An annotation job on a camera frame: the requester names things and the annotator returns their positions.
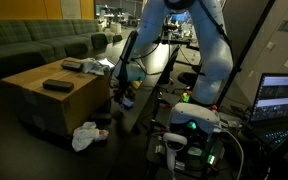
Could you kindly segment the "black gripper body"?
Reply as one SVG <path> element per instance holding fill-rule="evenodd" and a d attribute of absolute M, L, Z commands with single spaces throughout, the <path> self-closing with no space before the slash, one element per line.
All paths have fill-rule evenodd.
<path fill-rule="evenodd" d="M 125 98 L 123 96 L 123 91 L 122 88 L 123 87 L 128 87 L 130 86 L 129 82 L 123 82 L 123 81 L 119 81 L 116 85 L 114 85 L 114 101 L 121 104 L 122 103 L 122 99 Z"/>

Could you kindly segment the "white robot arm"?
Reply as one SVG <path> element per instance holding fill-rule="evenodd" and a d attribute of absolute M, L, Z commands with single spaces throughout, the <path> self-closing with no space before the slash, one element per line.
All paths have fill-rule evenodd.
<path fill-rule="evenodd" d="M 197 77 L 191 98 L 203 105 L 215 102 L 222 81 L 229 77 L 233 69 L 231 46 L 218 0 L 147 0 L 140 23 L 129 34 L 114 69 L 114 76 L 119 81 L 114 97 L 116 102 L 123 101 L 130 82 L 146 77 L 141 66 L 131 61 L 134 51 L 158 38 L 170 12 L 185 11 L 191 16 L 202 64 L 201 75 Z"/>

